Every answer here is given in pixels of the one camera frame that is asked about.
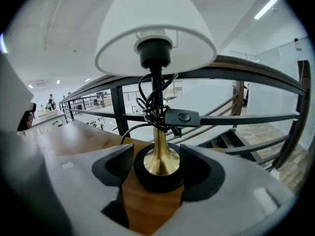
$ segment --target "lampshade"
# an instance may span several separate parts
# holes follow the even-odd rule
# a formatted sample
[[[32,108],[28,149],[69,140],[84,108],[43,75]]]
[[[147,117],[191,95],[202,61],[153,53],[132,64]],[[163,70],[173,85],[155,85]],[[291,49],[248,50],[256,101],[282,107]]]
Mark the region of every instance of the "lampshade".
[[[216,58],[209,29],[190,0],[114,0],[98,37],[98,70],[122,76],[149,73],[140,65],[135,44],[150,31],[164,32],[172,43],[171,61],[162,74],[198,69]]]

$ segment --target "brass lamp stem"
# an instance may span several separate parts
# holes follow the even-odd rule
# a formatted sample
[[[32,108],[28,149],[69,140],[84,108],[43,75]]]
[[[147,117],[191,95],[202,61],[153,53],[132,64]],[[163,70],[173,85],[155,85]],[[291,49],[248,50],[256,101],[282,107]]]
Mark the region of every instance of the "brass lamp stem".
[[[177,171],[179,162],[179,154],[168,147],[165,133],[154,128],[154,148],[144,157],[147,171],[156,176],[168,176]]]

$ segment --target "light bulb socket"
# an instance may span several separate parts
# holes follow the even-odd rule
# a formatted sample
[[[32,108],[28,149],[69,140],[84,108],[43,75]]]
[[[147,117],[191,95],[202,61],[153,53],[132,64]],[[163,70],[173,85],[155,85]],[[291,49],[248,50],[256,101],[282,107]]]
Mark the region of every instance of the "light bulb socket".
[[[137,46],[143,68],[167,67],[171,62],[172,44],[164,39],[148,39]]]

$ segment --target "black switch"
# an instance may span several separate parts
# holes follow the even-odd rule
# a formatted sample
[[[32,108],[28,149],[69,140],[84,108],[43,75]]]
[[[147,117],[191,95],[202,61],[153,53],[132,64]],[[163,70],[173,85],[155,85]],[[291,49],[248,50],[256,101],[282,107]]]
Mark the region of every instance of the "black switch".
[[[187,113],[180,113],[178,115],[178,118],[179,120],[184,121],[184,122],[190,121],[190,115]]]

